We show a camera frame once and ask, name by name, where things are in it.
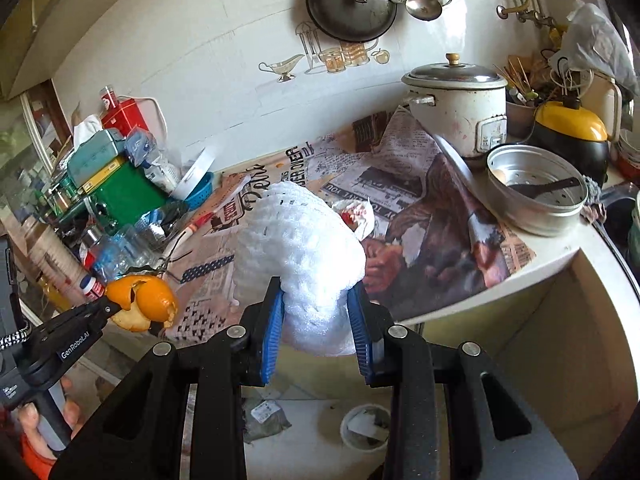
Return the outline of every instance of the metal screw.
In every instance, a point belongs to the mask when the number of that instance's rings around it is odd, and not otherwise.
[[[233,339],[238,339],[246,334],[246,328],[242,325],[233,325],[226,329],[226,334]]]
[[[409,331],[402,325],[393,325],[392,327],[389,327],[389,335],[396,339],[402,339],[406,337],[408,333]]]
[[[467,355],[471,355],[471,357],[475,357],[480,355],[480,346],[472,341],[467,341],[462,345],[462,351]]]
[[[160,343],[157,343],[154,346],[154,354],[157,355],[158,357],[162,357],[164,355],[167,355],[170,351],[171,351],[171,345],[169,343],[167,343],[166,341],[162,341]]]

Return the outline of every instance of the aluminum steamer basket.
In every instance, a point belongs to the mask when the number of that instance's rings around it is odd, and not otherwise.
[[[486,160],[487,194],[499,216],[542,236],[556,236],[575,227],[587,199],[580,172],[564,158],[535,146],[506,144],[492,150]],[[549,184],[576,177],[580,186],[528,198],[510,189],[513,184]]]

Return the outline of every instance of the blue gripper pad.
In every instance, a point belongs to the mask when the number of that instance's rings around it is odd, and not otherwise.
[[[271,374],[276,368],[278,348],[280,347],[280,335],[282,334],[282,321],[284,320],[283,291],[278,288],[271,304],[262,304],[263,308],[270,310],[267,327],[262,340],[262,365],[260,378],[264,384],[268,384]]]
[[[349,313],[351,332],[353,333],[353,342],[356,347],[358,368],[360,369],[360,374],[368,379],[373,376],[373,346],[364,323],[362,302],[358,291],[360,286],[362,286],[362,284],[358,283],[347,292],[347,311]]]

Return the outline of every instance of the lid knob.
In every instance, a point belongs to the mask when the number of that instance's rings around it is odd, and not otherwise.
[[[457,65],[460,62],[460,54],[456,54],[455,52],[448,52],[446,56],[449,60],[449,66]]]

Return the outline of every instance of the white rice cooker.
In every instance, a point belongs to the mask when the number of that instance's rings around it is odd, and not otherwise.
[[[427,132],[444,137],[463,158],[482,156],[506,142],[507,82],[493,70],[460,63],[459,54],[447,59],[404,75],[405,102]]]

